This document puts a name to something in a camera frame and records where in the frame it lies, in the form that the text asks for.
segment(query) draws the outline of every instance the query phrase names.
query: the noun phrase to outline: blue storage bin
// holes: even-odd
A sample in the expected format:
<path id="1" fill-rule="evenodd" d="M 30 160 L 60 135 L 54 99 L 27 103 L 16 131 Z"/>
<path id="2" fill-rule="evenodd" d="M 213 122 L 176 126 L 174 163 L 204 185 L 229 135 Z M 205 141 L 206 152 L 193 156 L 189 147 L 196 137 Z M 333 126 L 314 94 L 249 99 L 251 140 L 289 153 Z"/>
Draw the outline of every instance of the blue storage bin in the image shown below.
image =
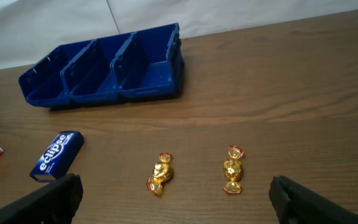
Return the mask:
<path id="1" fill-rule="evenodd" d="M 20 78 L 33 106 L 61 107 L 175 96 L 183 59 L 179 24 L 57 47 Z"/>
<path id="2" fill-rule="evenodd" d="M 129 100 L 174 95 L 183 67 L 180 46 L 177 23 L 135 32 L 111 62 L 119 94 Z"/>
<path id="3" fill-rule="evenodd" d="M 62 70 L 63 84 L 76 103 L 104 103 L 117 100 L 116 79 L 111 60 L 132 34 L 92 40 Z"/>
<path id="4" fill-rule="evenodd" d="M 70 96 L 65 91 L 60 71 L 91 41 L 60 45 L 19 77 L 25 100 L 33 106 L 67 106 Z"/>

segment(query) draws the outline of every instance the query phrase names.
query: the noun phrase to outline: wooden table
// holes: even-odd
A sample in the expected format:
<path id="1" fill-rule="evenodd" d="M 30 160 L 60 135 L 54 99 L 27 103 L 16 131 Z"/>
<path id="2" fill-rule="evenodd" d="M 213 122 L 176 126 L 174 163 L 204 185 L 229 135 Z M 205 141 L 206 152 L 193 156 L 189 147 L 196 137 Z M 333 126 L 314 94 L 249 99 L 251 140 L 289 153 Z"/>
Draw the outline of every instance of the wooden table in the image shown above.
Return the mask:
<path id="1" fill-rule="evenodd" d="M 29 172 L 59 131 L 86 138 L 69 172 L 73 223 L 278 223 L 268 191 L 286 175 L 358 214 L 358 11 L 183 39 L 174 100 L 50 111 L 0 70 L 0 207 L 43 186 Z M 223 192 L 227 146 L 245 149 L 243 193 Z M 161 198 L 145 186 L 174 156 Z"/>

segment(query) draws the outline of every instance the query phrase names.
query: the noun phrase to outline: gold foil wrapper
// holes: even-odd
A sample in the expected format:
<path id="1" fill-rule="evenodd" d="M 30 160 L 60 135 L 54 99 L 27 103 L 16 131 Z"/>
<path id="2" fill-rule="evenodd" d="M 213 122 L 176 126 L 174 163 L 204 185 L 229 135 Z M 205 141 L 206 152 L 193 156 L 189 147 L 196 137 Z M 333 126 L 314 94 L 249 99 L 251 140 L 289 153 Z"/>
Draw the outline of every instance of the gold foil wrapper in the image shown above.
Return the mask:
<path id="1" fill-rule="evenodd" d="M 243 171 L 239 159 L 244 157 L 245 154 L 239 147 L 232 145 L 229 146 L 228 153 L 230 159 L 224 161 L 223 171 L 229 182 L 223 187 L 223 190 L 231 195 L 240 194 L 242 187 L 239 181 L 242 178 Z"/>
<path id="2" fill-rule="evenodd" d="M 154 165 L 153 174 L 147 180 L 147 188 L 155 196 L 161 196 L 163 192 L 162 184 L 168 182 L 173 175 L 170 164 L 172 155 L 168 152 L 160 153 L 160 162 Z"/>

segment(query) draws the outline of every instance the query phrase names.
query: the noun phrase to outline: gold candy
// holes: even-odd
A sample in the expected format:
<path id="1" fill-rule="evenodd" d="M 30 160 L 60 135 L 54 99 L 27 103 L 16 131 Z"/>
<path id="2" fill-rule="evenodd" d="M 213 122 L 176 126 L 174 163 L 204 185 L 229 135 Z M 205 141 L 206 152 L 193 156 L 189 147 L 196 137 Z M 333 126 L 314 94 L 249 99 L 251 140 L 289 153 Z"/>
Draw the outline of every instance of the gold candy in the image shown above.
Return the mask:
<path id="1" fill-rule="evenodd" d="M 168 182 L 173 175 L 173 169 L 169 166 L 172 155 L 168 152 L 160 153 L 160 161 L 154 165 L 153 176 L 147 180 L 147 188 L 155 196 L 162 195 L 162 184 Z"/>
<path id="2" fill-rule="evenodd" d="M 242 178 L 242 165 L 239 159 L 244 155 L 244 152 L 237 146 L 229 146 L 230 159 L 224 161 L 223 171 L 224 175 L 230 180 L 223 190 L 227 194 L 240 194 L 242 187 L 239 181 Z"/>

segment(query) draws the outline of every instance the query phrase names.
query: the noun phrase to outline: brown wooden surface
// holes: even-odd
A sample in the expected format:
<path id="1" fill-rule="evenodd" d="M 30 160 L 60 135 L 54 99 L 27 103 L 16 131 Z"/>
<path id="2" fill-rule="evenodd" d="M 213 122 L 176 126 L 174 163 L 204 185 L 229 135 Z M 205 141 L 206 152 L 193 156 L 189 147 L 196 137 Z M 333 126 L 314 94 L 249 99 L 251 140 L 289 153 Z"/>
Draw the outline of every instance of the brown wooden surface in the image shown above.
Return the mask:
<path id="1" fill-rule="evenodd" d="M 70 171 L 84 197 L 73 223 L 278 223 L 273 175 L 358 214 L 358 11 L 183 39 L 174 100 L 49 111 L 0 70 L 0 207 L 43 186 L 29 172 L 59 131 L 86 138 Z M 245 149 L 244 191 L 229 197 L 227 146 Z M 174 179 L 145 183 L 158 154 Z"/>

